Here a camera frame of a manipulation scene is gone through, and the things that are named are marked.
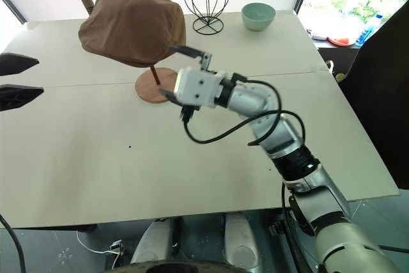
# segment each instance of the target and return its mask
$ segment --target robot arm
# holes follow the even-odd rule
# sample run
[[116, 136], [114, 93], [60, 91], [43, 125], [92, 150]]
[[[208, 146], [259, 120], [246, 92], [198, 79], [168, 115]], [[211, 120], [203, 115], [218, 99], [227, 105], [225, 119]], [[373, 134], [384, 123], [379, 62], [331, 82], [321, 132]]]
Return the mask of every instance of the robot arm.
[[[178, 47], [176, 51], [187, 54]], [[243, 120], [277, 109], [273, 91], [246, 87], [247, 79], [240, 75], [228, 79], [224, 72], [210, 72], [209, 61], [206, 66], [201, 62], [201, 70], [184, 68], [178, 73], [171, 100], [189, 109], [190, 113], [183, 116], [185, 125], [193, 110], [201, 106], [219, 105], [238, 113]], [[265, 136], [276, 117], [269, 114], [251, 121], [254, 135]], [[276, 128], [259, 145], [291, 192], [290, 205], [297, 221], [305, 232], [316, 236], [318, 259], [327, 272], [398, 272], [379, 247], [350, 222], [348, 202], [285, 115], [279, 115]]]

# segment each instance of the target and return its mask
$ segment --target white table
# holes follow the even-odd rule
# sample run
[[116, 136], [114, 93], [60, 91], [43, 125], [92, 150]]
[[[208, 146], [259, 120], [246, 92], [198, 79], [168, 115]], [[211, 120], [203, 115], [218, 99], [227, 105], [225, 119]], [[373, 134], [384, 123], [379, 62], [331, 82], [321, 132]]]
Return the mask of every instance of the white table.
[[[303, 118], [307, 146], [348, 200], [398, 195], [327, 72], [262, 79]], [[246, 145], [250, 128], [199, 145], [179, 112], [140, 100], [133, 83], [46, 88], [1, 112], [2, 214], [13, 227], [33, 227], [280, 206], [280, 176], [260, 148]], [[189, 125], [206, 138], [237, 122], [218, 107], [202, 108]]]
[[[305, 121], [307, 146], [348, 200], [398, 190], [311, 40], [291, 12], [262, 32], [222, 16], [223, 32], [201, 36], [187, 20], [187, 43], [213, 53], [211, 68], [259, 76]], [[82, 50], [81, 20], [30, 22], [6, 51], [40, 64], [1, 84], [43, 86], [33, 102], [0, 113], [0, 209], [13, 227], [126, 221], [280, 206], [281, 179], [250, 128], [213, 144], [185, 135], [180, 109], [135, 94], [144, 69]], [[196, 59], [175, 54], [179, 69]], [[223, 108], [190, 122], [198, 138], [239, 122]]]
[[[187, 45], [213, 54], [211, 68], [247, 76], [327, 71], [297, 16], [278, 11], [273, 24], [260, 32], [244, 28], [240, 13], [222, 15], [225, 28], [213, 36], [193, 31], [195, 16], [186, 15]], [[29, 22], [5, 52], [24, 54], [40, 64], [1, 82], [30, 86], [73, 86], [135, 82], [146, 68], [135, 68], [82, 49], [78, 29], [84, 20]], [[178, 71], [198, 60], [174, 54], [157, 67]]]

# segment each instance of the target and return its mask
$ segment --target black cable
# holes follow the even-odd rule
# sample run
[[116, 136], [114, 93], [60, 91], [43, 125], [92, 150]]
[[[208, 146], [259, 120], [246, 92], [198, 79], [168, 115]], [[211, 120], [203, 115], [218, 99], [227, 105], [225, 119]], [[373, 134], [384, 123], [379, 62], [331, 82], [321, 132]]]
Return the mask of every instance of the black cable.
[[379, 247], [386, 251], [409, 254], [409, 249], [402, 249], [401, 247], [393, 247], [393, 246], [379, 246]]
[[[194, 141], [196, 143], [199, 143], [199, 144], [208, 144], [208, 143], [216, 142], [216, 141], [218, 141], [220, 139], [223, 139], [224, 137], [227, 137], [228, 135], [230, 135], [234, 131], [242, 128], [243, 126], [250, 123], [251, 121], [257, 120], [258, 118], [262, 118], [263, 116], [266, 116], [266, 115], [277, 114], [278, 112], [279, 112], [278, 110], [271, 110], [271, 111], [266, 111], [266, 112], [257, 114], [255, 116], [252, 116], [251, 118], [247, 118], [246, 120], [244, 120], [241, 123], [237, 124], [236, 126], [230, 128], [229, 130], [223, 132], [222, 134], [219, 134], [217, 137], [213, 137], [213, 138], [207, 139], [207, 140], [198, 140], [198, 139], [196, 139], [190, 133], [189, 128], [187, 126], [187, 121], [183, 122], [183, 127], [185, 128], [186, 134], [189, 136], [189, 138], [192, 141]], [[305, 139], [305, 127], [304, 127], [304, 123], [301, 120], [301, 117], [299, 117], [299, 115], [297, 115], [296, 113], [291, 112], [291, 111], [287, 111], [287, 110], [282, 110], [281, 113], [290, 114], [290, 115], [294, 116], [300, 122], [301, 130], [302, 130], [302, 138]]]
[[300, 265], [298, 264], [298, 258], [295, 256], [295, 250], [293, 249], [292, 246], [292, 240], [290, 239], [290, 230], [289, 230], [289, 226], [287, 223], [287, 214], [286, 214], [286, 204], [285, 204], [285, 188], [286, 186], [284, 185], [284, 183], [281, 185], [281, 209], [282, 209], [282, 214], [284, 216], [284, 234], [286, 236], [286, 240], [288, 243], [288, 247], [289, 247], [289, 251], [291, 252], [291, 256], [293, 257], [293, 261], [294, 261], [294, 265], [295, 265], [295, 269], [297, 272], [301, 272], [300, 270]]
[[271, 90], [273, 90], [273, 92], [275, 93], [275, 96], [277, 97], [277, 117], [275, 118], [275, 120], [273, 122], [273, 125], [271, 126], [271, 128], [263, 136], [259, 137], [257, 140], [251, 141], [249, 144], [247, 144], [249, 146], [255, 146], [255, 145], [258, 145], [260, 142], [264, 141], [266, 138], [268, 138], [269, 135], [274, 131], [274, 129], [279, 124], [282, 104], [281, 104], [281, 97], [280, 97], [279, 92], [271, 84], [269, 84], [267, 82], [264, 82], [264, 81], [260, 81], [260, 80], [247, 80], [247, 83], [256, 83], [256, 84], [262, 84], [264, 86], [268, 86]]
[[19, 254], [19, 262], [20, 262], [20, 271], [21, 273], [26, 273], [26, 264], [24, 263], [24, 254], [23, 254], [23, 249], [21, 248], [21, 244], [19, 242], [19, 239], [17, 238], [15, 232], [13, 231], [13, 228], [10, 227], [10, 225], [7, 223], [7, 221], [4, 219], [4, 217], [0, 214], [0, 222], [3, 224], [4, 228], [8, 231], [10, 234], [11, 238], [13, 239], [13, 242], [15, 244], [15, 248], [17, 249], [17, 254]]

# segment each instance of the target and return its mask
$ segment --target wooden hat stand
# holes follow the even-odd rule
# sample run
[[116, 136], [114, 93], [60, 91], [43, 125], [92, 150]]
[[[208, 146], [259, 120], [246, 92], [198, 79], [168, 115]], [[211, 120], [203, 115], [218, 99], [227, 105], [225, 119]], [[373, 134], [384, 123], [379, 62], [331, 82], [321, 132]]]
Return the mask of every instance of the wooden hat stand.
[[[81, 0], [88, 14], [91, 15], [94, 8], [92, 0]], [[136, 80], [135, 90], [138, 96], [146, 102], [159, 104], [166, 102], [167, 98], [159, 93], [159, 89], [174, 90], [177, 73], [170, 68], [150, 66], [150, 70], [143, 73]]]

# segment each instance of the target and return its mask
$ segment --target brown flat cap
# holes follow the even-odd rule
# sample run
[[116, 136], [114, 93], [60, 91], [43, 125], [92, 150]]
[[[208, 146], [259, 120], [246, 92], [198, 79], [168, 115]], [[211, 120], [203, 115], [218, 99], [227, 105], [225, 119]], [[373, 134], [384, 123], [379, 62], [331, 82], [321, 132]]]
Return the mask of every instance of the brown flat cap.
[[170, 0], [96, 0], [78, 35], [86, 51], [147, 67], [185, 45], [185, 18]]

